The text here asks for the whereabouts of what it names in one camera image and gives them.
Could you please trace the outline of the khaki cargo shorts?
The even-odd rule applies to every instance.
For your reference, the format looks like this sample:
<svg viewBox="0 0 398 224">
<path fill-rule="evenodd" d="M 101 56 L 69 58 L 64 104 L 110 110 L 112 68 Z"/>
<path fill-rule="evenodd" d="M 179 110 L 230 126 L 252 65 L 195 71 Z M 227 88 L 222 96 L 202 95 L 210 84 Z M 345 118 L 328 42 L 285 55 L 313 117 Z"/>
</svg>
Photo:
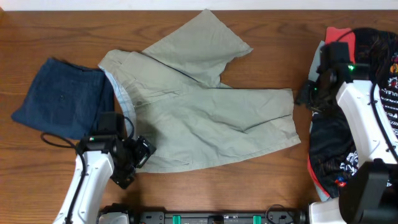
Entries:
<svg viewBox="0 0 398 224">
<path fill-rule="evenodd" d="M 204 10 L 142 52 L 110 50 L 99 63 L 128 130 L 156 148 L 148 173 L 185 172 L 297 145 L 290 89 L 235 89 L 221 82 L 251 47 Z"/>
</svg>

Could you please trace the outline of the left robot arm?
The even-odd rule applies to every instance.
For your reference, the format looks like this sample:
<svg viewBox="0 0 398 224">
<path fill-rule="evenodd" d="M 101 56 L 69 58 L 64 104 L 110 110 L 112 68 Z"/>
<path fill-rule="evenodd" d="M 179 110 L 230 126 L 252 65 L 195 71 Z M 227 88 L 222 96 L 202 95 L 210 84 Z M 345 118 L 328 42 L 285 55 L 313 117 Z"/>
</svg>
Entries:
<svg viewBox="0 0 398 224">
<path fill-rule="evenodd" d="M 147 139 L 117 134 L 85 136 L 75 146 L 74 175 L 55 223 L 96 223 L 109 180 L 126 189 L 156 147 Z"/>
</svg>

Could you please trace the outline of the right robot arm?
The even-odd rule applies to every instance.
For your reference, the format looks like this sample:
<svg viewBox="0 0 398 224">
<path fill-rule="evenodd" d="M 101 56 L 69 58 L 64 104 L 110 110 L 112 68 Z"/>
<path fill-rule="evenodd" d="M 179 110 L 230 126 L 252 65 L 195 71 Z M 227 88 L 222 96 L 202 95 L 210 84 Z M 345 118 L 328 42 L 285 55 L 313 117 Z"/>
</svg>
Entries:
<svg viewBox="0 0 398 224">
<path fill-rule="evenodd" d="M 396 137 L 382 110 L 376 85 L 352 63 L 318 69 L 309 90 L 317 112 L 340 108 L 358 152 L 358 171 L 337 198 L 312 203 L 309 223 L 397 223 Z"/>
</svg>

